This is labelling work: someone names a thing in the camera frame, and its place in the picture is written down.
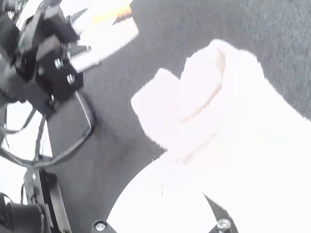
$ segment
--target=black plastic part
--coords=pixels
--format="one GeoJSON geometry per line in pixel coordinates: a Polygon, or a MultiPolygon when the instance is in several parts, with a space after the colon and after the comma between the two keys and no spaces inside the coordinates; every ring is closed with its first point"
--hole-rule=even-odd
{"type": "Polygon", "coordinates": [[[97,220],[92,224],[92,229],[91,229],[91,233],[117,233],[112,226],[109,225],[109,223],[107,223],[106,221],[103,220],[97,220]],[[96,225],[97,224],[103,224],[105,225],[105,229],[103,231],[98,231],[96,229],[96,225]]]}
{"type": "Polygon", "coordinates": [[[44,14],[44,23],[62,43],[77,41],[77,33],[72,28],[70,22],[66,20],[59,6],[50,7],[46,10],[44,14]]]}
{"type": "Polygon", "coordinates": [[[6,60],[14,55],[19,40],[19,29],[7,16],[0,16],[0,54],[6,60]]]}
{"type": "Polygon", "coordinates": [[[10,217],[9,208],[5,204],[4,195],[0,192],[0,230],[5,228],[7,230],[13,229],[12,218],[10,217]]]}
{"type": "Polygon", "coordinates": [[[28,59],[35,58],[37,46],[44,41],[47,36],[43,25],[43,13],[37,11],[35,15],[29,18],[24,27],[19,41],[19,52],[28,59]]]}
{"type": "Polygon", "coordinates": [[[67,46],[62,47],[61,42],[53,35],[38,47],[36,56],[38,64],[44,70],[40,78],[47,83],[49,93],[60,102],[68,100],[75,91],[83,87],[83,74],[76,72],[66,55],[67,46]],[[62,67],[55,66],[56,59],[62,61],[62,67]],[[74,83],[68,83],[68,75],[75,77],[74,83]]]}
{"type": "Polygon", "coordinates": [[[39,205],[44,212],[44,233],[59,233],[45,170],[28,170],[24,176],[28,205],[39,205]]]}
{"type": "Polygon", "coordinates": [[[43,68],[44,73],[55,73],[57,68],[54,61],[61,58],[63,54],[62,43],[56,35],[45,39],[38,47],[36,61],[43,68]]]}
{"type": "Polygon", "coordinates": [[[23,92],[26,82],[17,71],[15,65],[7,66],[0,77],[0,89],[2,93],[10,100],[17,101],[23,92]]]}
{"type": "Polygon", "coordinates": [[[41,233],[43,223],[38,205],[9,203],[14,233],[41,233]]]}

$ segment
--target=white cloth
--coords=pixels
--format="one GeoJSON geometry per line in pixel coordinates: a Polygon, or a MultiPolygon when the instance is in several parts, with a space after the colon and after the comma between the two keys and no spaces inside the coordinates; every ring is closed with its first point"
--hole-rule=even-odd
{"type": "Polygon", "coordinates": [[[311,123],[253,54],[213,40],[186,61],[180,80],[159,70],[132,106],[167,150],[162,157],[198,175],[240,233],[294,232],[311,218],[311,123]]]}

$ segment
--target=black mount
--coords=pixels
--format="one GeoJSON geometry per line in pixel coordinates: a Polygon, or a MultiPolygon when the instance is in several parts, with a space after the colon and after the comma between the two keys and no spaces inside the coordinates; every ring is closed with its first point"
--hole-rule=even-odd
{"type": "Polygon", "coordinates": [[[38,10],[24,23],[21,31],[7,16],[0,23],[0,53],[6,68],[0,77],[0,107],[9,102],[28,100],[46,116],[55,110],[55,103],[67,101],[83,86],[83,74],[69,62],[68,51],[79,36],[59,6],[38,10]]]}

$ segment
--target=black metal bracket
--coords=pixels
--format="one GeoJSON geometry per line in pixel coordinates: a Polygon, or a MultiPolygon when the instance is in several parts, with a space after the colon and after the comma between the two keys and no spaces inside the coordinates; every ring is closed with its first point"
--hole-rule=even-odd
{"type": "Polygon", "coordinates": [[[71,233],[55,174],[28,170],[24,176],[27,202],[44,209],[43,233],[71,233]]]}

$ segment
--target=bolt head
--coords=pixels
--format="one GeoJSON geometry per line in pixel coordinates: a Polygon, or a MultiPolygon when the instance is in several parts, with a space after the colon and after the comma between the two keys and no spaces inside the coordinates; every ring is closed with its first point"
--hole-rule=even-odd
{"type": "Polygon", "coordinates": [[[59,58],[57,58],[56,60],[54,60],[54,64],[55,64],[55,67],[57,69],[60,69],[64,66],[64,63],[62,60],[60,60],[59,58]]]}
{"type": "Polygon", "coordinates": [[[106,225],[102,222],[99,222],[95,225],[95,229],[98,231],[98,232],[103,232],[106,228],[106,225]]]}
{"type": "Polygon", "coordinates": [[[216,225],[216,227],[217,227],[217,230],[219,231],[219,232],[222,232],[222,233],[224,233],[224,232],[226,232],[226,231],[228,231],[229,229],[230,229],[230,227],[231,227],[231,222],[228,220],[228,219],[220,219],[218,222],[217,222],[217,225],[216,225]]]}
{"type": "Polygon", "coordinates": [[[67,82],[72,85],[74,82],[76,81],[76,78],[74,77],[74,75],[70,74],[67,75],[67,82]]]}

